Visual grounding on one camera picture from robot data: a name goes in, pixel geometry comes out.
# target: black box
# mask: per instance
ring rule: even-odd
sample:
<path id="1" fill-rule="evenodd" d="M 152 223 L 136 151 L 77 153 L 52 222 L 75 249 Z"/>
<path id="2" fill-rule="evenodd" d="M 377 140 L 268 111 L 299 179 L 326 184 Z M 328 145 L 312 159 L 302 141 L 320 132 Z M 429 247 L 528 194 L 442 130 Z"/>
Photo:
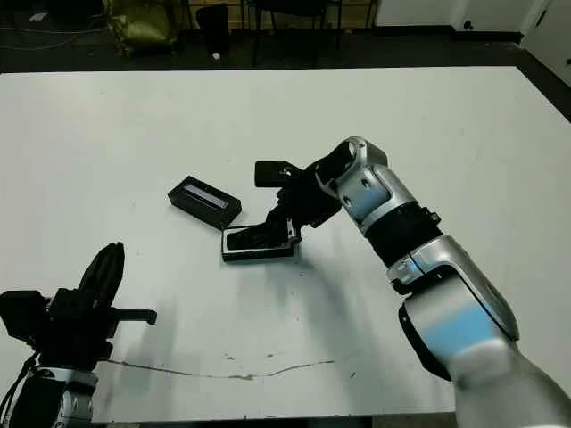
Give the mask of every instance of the black box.
<path id="1" fill-rule="evenodd" d="M 242 211 L 238 199 L 190 176 L 169 192 L 169 199 L 175 207 L 219 230 Z"/>

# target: white table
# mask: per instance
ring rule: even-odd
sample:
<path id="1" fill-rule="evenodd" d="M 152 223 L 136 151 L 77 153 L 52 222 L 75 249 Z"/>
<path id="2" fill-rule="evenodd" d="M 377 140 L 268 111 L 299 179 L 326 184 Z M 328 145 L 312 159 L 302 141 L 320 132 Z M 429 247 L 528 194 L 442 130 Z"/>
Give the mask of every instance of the white table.
<path id="1" fill-rule="evenodd" d="M 115 306 L 159 313 L 121 325 L 112 358 L 164 371 L 101 363 L 96 420 L 453 409 L 343 213 L 304 229 L 296 258 L 235 266 L 167 199 L 192 174 L 242 200 L 235 224 L 260 222 L 275 190 L 254 188 L 256 160 L 304 167 L 354 134 L 441 215 L 511 303 L 521 349 L 571 392 L 571 127 L 515 68 L 2 75 L 0 132 L 2 290 L 74 288 L 121 240 Z M 0 337 L 4 389 L 29 349 Z"/>

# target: cable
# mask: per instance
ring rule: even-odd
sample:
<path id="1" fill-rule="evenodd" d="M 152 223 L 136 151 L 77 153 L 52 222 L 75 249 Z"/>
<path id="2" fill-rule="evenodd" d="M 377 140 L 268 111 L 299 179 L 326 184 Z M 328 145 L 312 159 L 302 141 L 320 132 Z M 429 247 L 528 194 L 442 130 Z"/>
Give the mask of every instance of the cable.
<path id="1" fill-rule="evenodd" d="M 86 34 L 86 33 L 96 33 L 103 31 L 105 27 L 100 29 L 75 29 L 75 30 L 51 30 L 51 29 L 19 29 L 17 27 L 0 27 L 0 30 L 12 30 L 12 31 L 23 31 L 26 33 L 41 33 L 41 34 Z"/>
<path id="2" fill-rule="evenodd" d="M 94 33 L 96 31 L 104 31 L 105 30 L 105 28 L 103 28 L 103 29 L 91 29 L 91 27 L 93 27 L 94 24 L 95 24 L 95 22 L 92 22 L 85 29 L 77 32 L 74 36 L 72 36 L 66 40 L 63 40 L 62 42 L 54 43 L 52 45 L 34 46 L 34 47 L 0 45 L 0 49 L 9 49 L 9 50 L 13 50 L 13 51 L 44 51 L 46 49 L 55 49 L 56 47 L 67 45 L 68 43 L 73 42 L 75 39 L 77 39 L 79 36 L 81 36 L 83 34 Z"/>
<path id="3" fill-rule="evenodd" d="M 24 365 L 21 368 L 20 374 L 16 378 L 16 382 L 10 387 L 4 398 L 2 399 L 2 403 L 0 404 L 0 421 L 2 421 L 1 425 L 4 426 L 6 415 L 8 414 L 8 410 L 10 410 L 10 406 L 12 405 L 12 399 L 14 398 L 14 394 L 18 389 L 18 384 L 28 375 L 28 372 L 34 368 L 36 365 L 36 358 L 39 355 L 39 352 L 34 352 L 30 358 L 24 361 Z"/>

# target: yellow bag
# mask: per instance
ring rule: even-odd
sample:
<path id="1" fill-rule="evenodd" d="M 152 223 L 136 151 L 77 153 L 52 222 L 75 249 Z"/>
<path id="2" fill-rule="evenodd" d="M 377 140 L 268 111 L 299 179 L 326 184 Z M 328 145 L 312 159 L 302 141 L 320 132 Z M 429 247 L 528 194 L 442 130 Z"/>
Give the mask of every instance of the yellow bag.
<path id="1" fill-rule="evenodd" d="M 103 0 L 107 25 L 122 54 L 172 48 L 177 40 L 172 6 L 162 0 Z"/>

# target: scratch mark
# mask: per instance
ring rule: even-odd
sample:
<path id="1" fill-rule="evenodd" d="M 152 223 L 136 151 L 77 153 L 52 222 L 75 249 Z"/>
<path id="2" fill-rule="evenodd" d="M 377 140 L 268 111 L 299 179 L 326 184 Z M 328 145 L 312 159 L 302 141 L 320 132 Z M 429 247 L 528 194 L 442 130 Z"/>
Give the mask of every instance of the scratch mark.
<path id="1" fill-rule="evenodd" d="M 273 377 L 273 376 L 279 376 L 282 375 L 283 373 L 287 373 L 290 372 L 292 370 L 299 370 L 302 368 L 309 368 L 309 367 L 313 367 L 313 366 L 319 366 L 322 364 L 334 364 L 334 363 L 344 363 L 345 361 L 348 361 L 349 359 L 356 357 L 357 355 L 359 355 L 361 352 L 363 352 L 365 349 L 370 348 L 371 343 L 368 342 L 365 346 L 362 346 L 360 348 L 357 348 L 355 351 L 353 351 L 352 353 L 346 355 L 343 358 L 338 358 L 338 359 L 326 359 L 326 360 L 322 360 L 322 361 L 317 361 L 315 363 L 308 363 L 308 364 L 298 364 L 295 366 L 289 366 L 286 368 L 282 368 L 281 370 L 277 370 L 276 372 L 272 372 L 272 373 L 266 373 L 266 374 L 231 374 L 231 375 L 227 375 L 227 376 L 223 376 L 223 375 L 218 375 L 218 374 L 200 374 L 200 373 L 192 373 L 192 372 L 183 372 L 180 370 L 171 370 L 168 368 L 161 368 L 161 367 L 153 367 L 153 366 L 143 366 L 141 364 L 134 364 L 134 363 L 129 363 L 128 361 L 119 361 L 116 359 L 108 359 L 106 361 L 104 361 L 104 363 L 108 363 L 108 364 L 115 364 L 118 366 L 124 366 L 124 367 L 132 367 L 132 368 L 140 368 L 140 369 L 144 369 L 144 370 L 151 370 L 154 372 L 161 372 L 161 373 L 168 373 L 170 375 L 179 375 L 179 376 L 189 376 L 189 377 L 199 377 L 199 378 L 204 378 L 204 379 L 232 379 L 232 380 L 238 380 L 238 381 L 253 381 L 255 379 L 258 378 L 262 378 L 262 377 Z M 354 377 L 356 375 L 356 372 L 353 372 L 351 374 L 351 377 Z"/>
<path id="2" fill-rule="evenodd" d="M 300 368 L 308 368 L 308 367 L 312 367 L 312 366 L 319 366 L 321 364 L 334 364 L 335 360 L 334 359 L 328 359 L 325 361 L 318 361 L 316 363 L 298 364 L 296 366 L 290 366 L 290 367 L 282 368 L 281 370 L 277 370 L 276 372 L 267 373 L 267 374 L 249 374 L 249 375 L 248 374 L 240 374 L 240 375 L 239 374 L 232 374 L 229 376 L 220 376 L 220 375 L 215 375 L 215 374 L 207 374 L 206 375 L 206 374 L 198 374 L 198 373 L 191 373 L 191 372 L 182 372 L 180 370 L 170 370 L 168 368 L 143 366 L 141 364 L 133 364 L 133 363 L 129 363 L 127 361 L 118 361 L 115 359 L 108 359 L 104 362 L 109 363 L 109 364 L 116 364 L 118 366 L 141 368 L 144 370 L 151 370 L 154 372 L 168 373 L 170 375 L 202 377 L 202 378 L 206 378 L 206 379 L 234 379 L 234 380 L 239 380 L 239 381 L 253 381 L 254 379 L 261 378 L 261 377 L 278 376 L 278 375 L 281 375 L 285 372 L 289 372 L 292 370 L 299 370 Z"/>
<path id="3" fill-rule="evenodd" d="M 274 373 L 265 374 L 265 375 L 263 374 L 262 376 L 258 376 L 258 377 L 272 377 L 272 376 L 281 375 L 282 373 L 285 373 L 285 372 L 289 372 L 290 370 L 297 370 L 299 368 L 313 367 L 313 366 L 318 366 L 320 364 L 334 364 L 334 363 L 335 363 L 334 359 L 328 359 L 327 361 L 318 361 L 317 363 L 299 364 L 297 366 L 282 368 L 281 370 L 277 370 Z"/>

